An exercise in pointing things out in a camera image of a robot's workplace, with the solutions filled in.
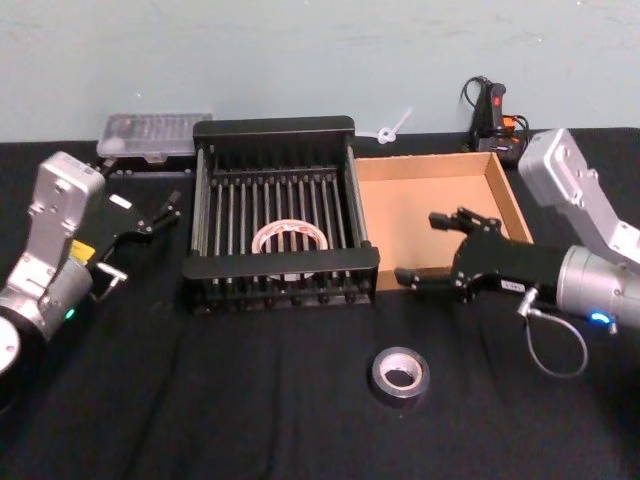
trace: black metal rack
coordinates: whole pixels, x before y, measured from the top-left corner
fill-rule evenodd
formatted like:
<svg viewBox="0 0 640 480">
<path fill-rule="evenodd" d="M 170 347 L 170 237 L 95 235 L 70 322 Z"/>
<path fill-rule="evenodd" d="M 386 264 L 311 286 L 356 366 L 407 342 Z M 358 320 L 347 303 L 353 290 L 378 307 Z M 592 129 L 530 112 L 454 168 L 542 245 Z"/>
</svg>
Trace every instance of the black metal rack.
<svg viewBox="0 0 640 480">
<path fill-rule="evenodd" d="M 367 240 L 349 117 L 204 121 L 184 293 L 196 313 L 371 302 L 379 253 Z M 252 254 L 264 225 L 295 218 L 329 243 L 286 232 Z"/>
</svg>

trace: cardboard box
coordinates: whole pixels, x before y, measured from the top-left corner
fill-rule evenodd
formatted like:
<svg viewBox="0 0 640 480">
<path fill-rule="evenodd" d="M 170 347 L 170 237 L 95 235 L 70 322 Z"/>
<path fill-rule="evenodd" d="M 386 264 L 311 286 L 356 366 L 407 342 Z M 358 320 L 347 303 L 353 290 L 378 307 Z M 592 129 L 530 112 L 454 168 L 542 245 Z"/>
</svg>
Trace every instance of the cardboard box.
<svg viewBox="0 0 640 480">
<path fill-rule="evenodd" d="M 434 275 L 450 270 L 465 235 L 432 230 L 431 212 L 466 207 L 500 218 L 508 238 L 532 242 L 493 153 L 359 158 L 356 169 L 369 240 L 380 250 L 378 290 L 401 288 L 395 267 Z"/>
</svg>

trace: clear plastic box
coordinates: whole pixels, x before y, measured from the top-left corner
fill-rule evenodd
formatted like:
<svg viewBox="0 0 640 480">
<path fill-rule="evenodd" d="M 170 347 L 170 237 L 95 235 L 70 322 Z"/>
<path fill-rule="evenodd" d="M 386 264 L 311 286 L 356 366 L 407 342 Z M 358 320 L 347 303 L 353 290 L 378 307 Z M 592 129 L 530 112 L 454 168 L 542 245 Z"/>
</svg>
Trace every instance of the clear plastic box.
<svg viewBox="0 0 640 480">
<path fill-rule="evenodd" d="M 209 113 L 110 115 L 98 142 L 103 158 L 142 157 L 164 163 L 167 157 L 193 156 L 193 126 Z"/>
</svg>

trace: duct tape roll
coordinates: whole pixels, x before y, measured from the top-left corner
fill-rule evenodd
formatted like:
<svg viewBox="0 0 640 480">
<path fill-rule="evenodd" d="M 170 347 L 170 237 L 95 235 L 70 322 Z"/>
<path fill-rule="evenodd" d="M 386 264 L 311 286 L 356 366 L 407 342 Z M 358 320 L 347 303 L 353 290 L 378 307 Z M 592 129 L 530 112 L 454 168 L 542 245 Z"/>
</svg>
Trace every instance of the duct tape roll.
<svg viewBox="0 0 640 480">
<path fill-rule="evenodd" d="M 417 405 L 429 388 L 431 373 L 418 353 L 404 347 L 383 350 L 371 367 L 371 388 L 384 404 L 394 408 Z"/>
<path fill-rule="evenodd" d="M 322 233 L 322 230 L 311 223 L 291 218 L 268 223 L 258 230 L 251 242 L 251 253 L 262 253 L 262 247 L 264 247 L 264 244 L 267 243 L 271 237 L 285 232 L 297 232 L 308 236 L 316 243 L 316 248 L 318 250 L 327 250 L 329 248 L 327 237 Z M 305 273 L 304 278 L 309 278 L 312 275 L 313 273 Z M 271 277 L 276 280 L 280 279 L 278 275 L 271 275 Z M 284 279 L 287 282 L 296 281 L 298 278 L 298 274 L 284 276 Z"/>
</svg>

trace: black table cloth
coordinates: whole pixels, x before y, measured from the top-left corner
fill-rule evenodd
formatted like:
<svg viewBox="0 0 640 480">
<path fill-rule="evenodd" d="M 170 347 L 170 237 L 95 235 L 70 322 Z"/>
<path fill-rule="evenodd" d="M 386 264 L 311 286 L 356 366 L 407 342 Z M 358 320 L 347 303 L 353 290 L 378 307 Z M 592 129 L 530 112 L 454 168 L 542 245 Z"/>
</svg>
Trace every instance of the black table cloth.
<svg viewBox="0 0 640 480">
<path fill-rule="evenodd" d="M 576 130 L 621 218 L 640 226 L 640 130 Z M 459 134 L 400 135 L 358 156 L 448 153 Z M 37 164 L 56 150 L 95 158 L 95 143 L 0 145 L 0 273 L 24 248 Z M 578 242 L 508 178 L 536 243 Z M 183 193 L 170 235 L 125 248 L 130 275 L 104 303 L 85 302 L 52 341 L 35 386 L 0 418 L 4 479 L 638 478 L 640 334 L 573 319 L 590 348 L 587 372 L 557 380 L 529 357 L 518 299 L 483 294 L 467 306 L 408 292 L 375 306 L 192 317 L 179 297 L 193 178 L 113 177 L 110 193 L 154 211 Z M 416 222 L 427 223 L 423 218 Z M 534 322 L 555 368 L 579 363 L 575 339 Z M 367 385 L 389 346 L 421 353 L 427 401 L 399 412 Z"/>
</svg>

